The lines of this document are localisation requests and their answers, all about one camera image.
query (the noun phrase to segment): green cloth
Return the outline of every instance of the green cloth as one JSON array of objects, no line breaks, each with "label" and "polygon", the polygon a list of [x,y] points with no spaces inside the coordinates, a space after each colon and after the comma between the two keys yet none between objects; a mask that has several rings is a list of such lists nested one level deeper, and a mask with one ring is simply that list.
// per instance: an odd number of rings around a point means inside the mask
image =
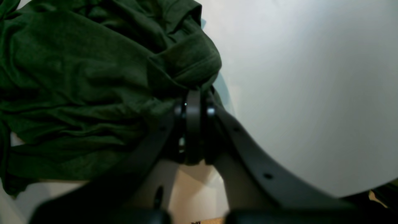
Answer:
[{"label": "green cloth", "polygon": [[[220,55],[193,0],[0,0],[0,177],[85,180],[124,158]],[[10,147],[10,131],[26,144]]]}]

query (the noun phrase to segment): green towel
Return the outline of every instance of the green towel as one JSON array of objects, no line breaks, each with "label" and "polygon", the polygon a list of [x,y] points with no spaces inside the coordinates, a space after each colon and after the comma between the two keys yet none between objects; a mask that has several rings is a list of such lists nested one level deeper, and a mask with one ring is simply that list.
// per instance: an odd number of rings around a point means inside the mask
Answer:
[{"label": "green towel", "polygon": [[[193,0],[0,0],[0,177],[86,180],[124,158],[220,55]],[[10,131],[26,144],[10,147]]]}]

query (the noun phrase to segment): white surface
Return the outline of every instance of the white surface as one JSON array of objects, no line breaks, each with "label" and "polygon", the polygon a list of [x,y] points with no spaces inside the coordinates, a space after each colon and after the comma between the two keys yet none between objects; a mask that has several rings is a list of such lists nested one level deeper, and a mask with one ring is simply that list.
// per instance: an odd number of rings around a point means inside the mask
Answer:
[{"label": "white surface", "polygon": [[[223,61],[215,86],[267,153],[335,196],[398,176],[396,1],[199,2]],[[179,172],[170,205],[178,224],[226,211],[222,181],[198,169],[207,174]],[[65,186],[32,185],[16,201],[0,193],[0,218],[25,222]]]}]

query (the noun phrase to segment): green fabric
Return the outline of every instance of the green fabric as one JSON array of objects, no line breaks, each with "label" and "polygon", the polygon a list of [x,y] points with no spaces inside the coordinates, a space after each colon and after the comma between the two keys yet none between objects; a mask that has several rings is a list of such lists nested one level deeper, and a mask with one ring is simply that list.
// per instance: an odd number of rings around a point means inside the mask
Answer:
[{"label": "green fabric", "polygon": [[[0,3],[0,177],[11,195],[100,175],[221,67],[192,0]],[[26,144],[10,147],[10,130]]]}]

